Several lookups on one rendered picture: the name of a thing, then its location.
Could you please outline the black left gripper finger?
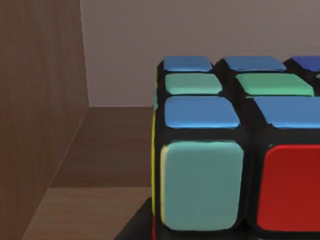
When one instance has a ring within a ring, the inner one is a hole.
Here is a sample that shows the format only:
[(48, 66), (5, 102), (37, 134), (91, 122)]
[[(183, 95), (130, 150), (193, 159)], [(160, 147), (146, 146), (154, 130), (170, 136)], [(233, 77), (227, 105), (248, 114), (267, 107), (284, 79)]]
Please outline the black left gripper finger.
[(152, 199), (145, 200), (113, 240), (152, 240)]

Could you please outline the multicoloured puzzle cube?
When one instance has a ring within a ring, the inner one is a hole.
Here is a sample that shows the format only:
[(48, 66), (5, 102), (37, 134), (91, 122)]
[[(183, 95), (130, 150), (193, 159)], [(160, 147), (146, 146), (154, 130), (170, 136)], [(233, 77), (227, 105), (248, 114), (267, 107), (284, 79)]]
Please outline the multicoloured puzzle cube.
[(320, 240), (320, 56), (157, 66), (151, 240)]

